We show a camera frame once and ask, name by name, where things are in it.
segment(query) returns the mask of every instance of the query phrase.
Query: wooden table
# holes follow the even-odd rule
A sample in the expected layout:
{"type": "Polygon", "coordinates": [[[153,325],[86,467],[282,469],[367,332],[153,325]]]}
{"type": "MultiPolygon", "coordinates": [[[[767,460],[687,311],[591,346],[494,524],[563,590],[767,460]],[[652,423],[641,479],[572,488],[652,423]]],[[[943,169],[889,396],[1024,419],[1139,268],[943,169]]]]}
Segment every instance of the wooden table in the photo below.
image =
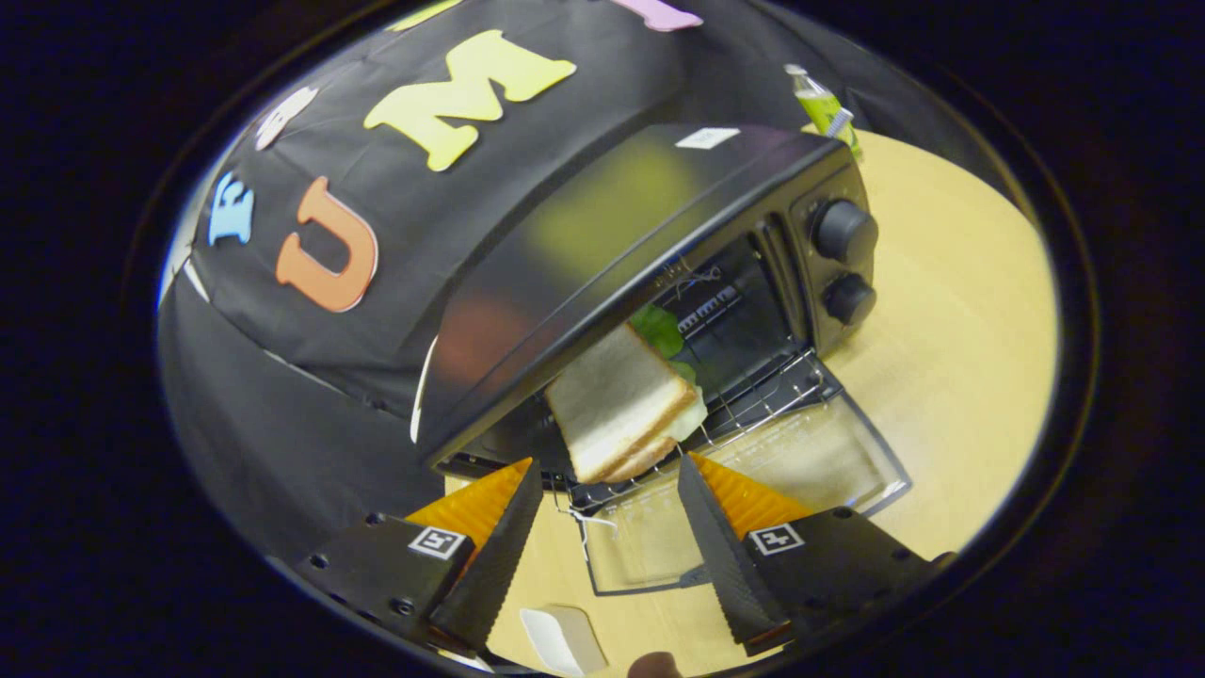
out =
{"type": "MultiPolygon", "coordinates": [[[[878,303],[825,365],[915,483],[872,520],[931,559],[975,537],[1029,460],[1054,379],[1054,283],[1038,230],[999,193],[924,151],[859,136],[878,303]]],[[[574,519],[546,496],[489,649],[546,670],[518,611],[559,605],[588,614],[610,662],[595,676],[625,676],[656,650],[684,676],[766,656],[733,642],[710,584],[596,597],[586,567],[574,519]]]]}

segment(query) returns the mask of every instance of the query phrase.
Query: bread slice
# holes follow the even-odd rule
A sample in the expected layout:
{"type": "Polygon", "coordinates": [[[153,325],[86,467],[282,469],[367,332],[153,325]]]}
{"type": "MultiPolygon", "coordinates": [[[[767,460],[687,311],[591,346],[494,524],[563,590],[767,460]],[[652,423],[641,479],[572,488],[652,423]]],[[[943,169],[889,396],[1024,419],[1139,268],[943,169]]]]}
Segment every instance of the bread slice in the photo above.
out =
{"type": "Polygon", "coordinates": [[[694,430],[699,429],[703,420],[707,419],[707,406],[703,401],[703,389],[695,387],[694,393],[699,397],[682,411],[672,424],[662,430],[660,437],[654,438],[643,450],[628,458],[628,461],[619,465],[619,468],[611,472],[602,482],[623,483],[624,481],[631,481],[665,459],[665,455],[670,454],[675,446],[694,434],[694,430]]]}
{"type": "Polygon", "coordinates": [[[645,449],[629,456],[627,461],[621,464],[615,471],[611,472],[610,476],[604,478],[602,483],[623,483],[624,481],[631,481],[649,468],[653,468],[654,464],[665,459],[665,455],[674,450],[674,446],[677,446],[677,441],[670,438],[669,436],[662,436],[652,440],[647,446],[645,446],[645,449]]]}
{"type": "Polygon", "coordinates": [[[634,455],[645,459],[663,449],[664,430],[698,397],[629,323],[587,349],[545,390],[574,474],[586,484],[612,477],[634,455]]]}

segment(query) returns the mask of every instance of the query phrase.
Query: letter m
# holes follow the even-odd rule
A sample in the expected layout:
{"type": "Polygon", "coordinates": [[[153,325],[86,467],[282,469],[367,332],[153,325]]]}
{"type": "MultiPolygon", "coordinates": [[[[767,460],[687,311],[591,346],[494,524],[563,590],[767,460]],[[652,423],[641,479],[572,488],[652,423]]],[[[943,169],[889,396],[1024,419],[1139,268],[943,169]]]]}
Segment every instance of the letter m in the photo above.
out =
{"type": "Polygon", "coordinates": [[[553,61],[507,42],[500,30],[487,30],[457,45],[448,52],[447,64],[448,82],[399,87],[364,118],[365,128],[388,124],[427,149],[427,166],[434,171],[452,166],[477,141],[475,126],[452,126],[441,117],[502,117],[489,81],[502,86],[507,101],[527,101],[577,70],[569,61],[553,61]]]}

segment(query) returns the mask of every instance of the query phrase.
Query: bottle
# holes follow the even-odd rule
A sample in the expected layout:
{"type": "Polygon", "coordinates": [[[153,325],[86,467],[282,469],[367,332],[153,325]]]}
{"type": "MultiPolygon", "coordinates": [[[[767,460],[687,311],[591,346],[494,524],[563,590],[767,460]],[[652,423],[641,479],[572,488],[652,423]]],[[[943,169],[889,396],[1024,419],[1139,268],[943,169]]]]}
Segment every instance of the bottle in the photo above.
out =
{"type": "Polygon", "coordinates": [[[795,64],[787,64],[784,70],[794,79],[795,99],[807,112],[807,117],[816,123],[816,129],[825,136],[833,136],[845,141],[853,151],[853,157],[862,160],[862,145],[858,143],[858,135],[853,130],[853,113],[841,107],[836,94],[829,92],[823,84],[807,76],[807,71],[795,64]],[[837,120],[833,129],[833,120],[837,120]]]}

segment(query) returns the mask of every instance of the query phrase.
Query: white label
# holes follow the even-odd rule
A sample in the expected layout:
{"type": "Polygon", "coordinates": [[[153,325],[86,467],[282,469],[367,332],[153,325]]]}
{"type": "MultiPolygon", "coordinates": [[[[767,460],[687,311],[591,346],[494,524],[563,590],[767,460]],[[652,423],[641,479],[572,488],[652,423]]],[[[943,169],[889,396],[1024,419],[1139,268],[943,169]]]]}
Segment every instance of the white label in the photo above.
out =
{"type": "Polygon", "coordinates": [[[711,151],[724,141],[736,136],[741,130],[733,126],[705,126],[675,143],[678,148],[699,148],[711,151]]]}
{"type": "Polygon", "coordinates": [[[757,550],[762,552],[762,555],[765,556],[772,556],[804,546],[804,541],[799,538],[795,529],[789,523],[763,530],[753,530],[750,532],[750,536],[753,537],[753,544],[757,546],[757,550]]]}
{"type": "Polygon", "coordinates": [[[452,553],[460,546],[460,542],[464,542],[464,535],[437,527],[428,527],[423,530],[422,535],[415,537],[415,541],[410,543],[410,548],[421,554],[447,560],[452,558],[452,553]]]}

